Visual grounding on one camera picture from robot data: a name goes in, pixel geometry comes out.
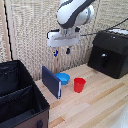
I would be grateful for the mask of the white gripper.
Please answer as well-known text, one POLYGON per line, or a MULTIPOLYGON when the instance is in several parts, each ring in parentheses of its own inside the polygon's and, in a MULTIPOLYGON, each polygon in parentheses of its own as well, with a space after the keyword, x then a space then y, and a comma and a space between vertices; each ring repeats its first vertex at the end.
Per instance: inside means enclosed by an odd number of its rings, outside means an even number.
MULTIPOLYGON (((75 31, 73 33, 61 33, 60 29, 51 30, 47 33, 47 45, 52 48, 61 47, 61 46, 72 46, 79 42, 80 33, 75 31)), ((53 51, 54 57, 58 55, 57 49, 53 51)), ((68 47, 66 54, 71 53, 71 47, 68 47)))

